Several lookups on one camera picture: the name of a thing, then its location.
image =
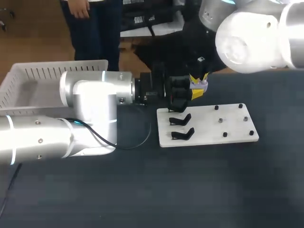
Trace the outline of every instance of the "person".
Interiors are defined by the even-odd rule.
[[[119,71],[122,0],[60,0],[75,60],[107,59]]]

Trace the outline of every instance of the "white cylinder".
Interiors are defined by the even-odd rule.
[[[271,15],[236,12],[220,25],[217,52],[223,63],[240,73],[285,67],[280,52],[278,20]]]
[[[102,81],[79,81],[73,89],[74,110],[78,119],[89,124],[107,141],[117,144],[117,106],[115,85]],[[84,145],[86,152],[78,155],[101,155],[115,150],[91,132],[74,129],[76,145]]]

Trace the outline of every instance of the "white plastic plate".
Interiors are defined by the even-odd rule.
[[[224,143],[256,142],[259,139],[256,128],[249,115],[247,107],[243,104],[215,105],[188,107],[183,113],[168,112],[168,109],[157,110],[158,134],[161,147],[197,146]],[[191,114],[192,118],[186,126],[170,125],[169,118],[184,119]],[[194,127],[195,133],[188,140],[173,140],[171,132],[187,133]]]

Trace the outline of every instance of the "black table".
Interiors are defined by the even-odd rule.
[[[245,103],[258,142],[160,148],[150,107],[152,135],[136,150],[25,163],[0,227],[301,228],[303,86],[303,72],[212,75],[193,105]],[[138,114],[119,109],[121,144],[145,131]],[[1,192],[13,168],[2,167]]]

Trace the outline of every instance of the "black clip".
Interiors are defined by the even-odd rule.
[[[185,101],[183,103],[183,105],[180,106],[180,107],[173,106],[172,104],[170,104],[169,107],[168,107],[168,112],[169,113],[183,113],[186,110],[187,107],[188,107],[188,102],[187,101]]]
[[[169,118],[169,122],[170,125],[186,126],[190,119],[191,119],[191,114],[188,114],[183,120],[171,117]]]
[[[190,128],[190,130],[186,134],[180,132],[171,132],[172,140],[189,140],[194,134],[194,132],[194,127]]]

